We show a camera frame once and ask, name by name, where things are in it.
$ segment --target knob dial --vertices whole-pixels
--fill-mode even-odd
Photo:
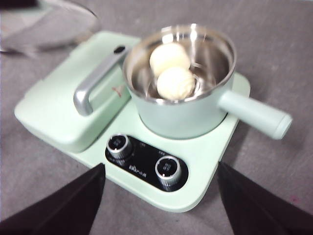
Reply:
[[[126,135],[119,133],[110,137],[107,149],[115,159],[122,160],[131,153],[132,143]]]
[[[173,186],[180,180],[181,167],[178,159],[173,156],[167,155],[160,158],[155,170],[158,179],[166,187]]]

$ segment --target control panel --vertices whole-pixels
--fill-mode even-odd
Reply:
[[[162,191],[176,191],[188,179],[188,167],[182,159],[132,136],[111,136],[105,155],[112,164]]]

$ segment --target mint green appliance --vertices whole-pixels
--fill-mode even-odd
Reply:
[[[208,189],[238,123],[235,116],[226,115],[215,129],[196,138],[174,140],[157,135],[141,121],[119,65],[89,94],[93,110],[90,115],[80,115],[73,102],[77,87],[103,58],[119,45],[133,47],[138,42],[138,38],[122,34],[97,33],[35,84],[17,104],[15,115],[32,134],[82,164],[93,167],[104,163],[109,180],[146,202],[169,212],[185,212],[196,206]],[[234,73],[232,90],[248,97],[248,80]],[[105,149],[110,136],[116,133],[131,135],[182,159],[189,172],[183,187],[162,191],[110,163]]]

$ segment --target mint green pot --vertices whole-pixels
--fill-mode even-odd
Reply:
[[[156,79],[149,58],[163,43],[183,45],[197,76],[194,95],[165,100],[156,93]],[[144,124],[158,135],[188,139],[218,126],[227,113],[273,139],[281,139],[291,125],[289,114],[231,91],[236,50],[225,35],[198,26],[178,25],[162,29],[137,44],[126,56],[123,73]]]

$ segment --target gray fabric surface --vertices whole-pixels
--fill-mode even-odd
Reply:
[[[292,114],[282,141],[239,123],[223,160],[279,197],[313,214],[313,2],[294,0],[80,0],[105,30],[144,36],[164,26],[198,23],[228,34],[237,71],[251,96]],[[36,58],[1,56],[1,218],[48,196],[86,167],[31,135],[13,109],[71,48]],[[92,235],[232,234],[216,177],[189,212],[168,213],[106,181]]]

